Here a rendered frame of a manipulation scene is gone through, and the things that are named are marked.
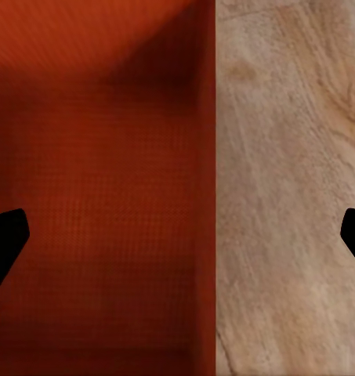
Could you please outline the storage box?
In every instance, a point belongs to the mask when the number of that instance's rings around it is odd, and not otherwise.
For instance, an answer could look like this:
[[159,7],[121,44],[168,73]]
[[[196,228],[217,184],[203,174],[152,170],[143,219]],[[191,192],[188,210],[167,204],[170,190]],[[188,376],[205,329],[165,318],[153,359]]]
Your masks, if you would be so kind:
[[0,0],[0,376],[216,376],[216,0]]

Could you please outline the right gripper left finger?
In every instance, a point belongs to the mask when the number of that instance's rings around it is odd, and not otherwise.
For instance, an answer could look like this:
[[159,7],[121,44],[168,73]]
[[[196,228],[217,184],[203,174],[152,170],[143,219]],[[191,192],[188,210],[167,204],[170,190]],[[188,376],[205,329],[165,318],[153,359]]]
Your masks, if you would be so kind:
[[0,285],[30,237],[23,209],[0,214]]

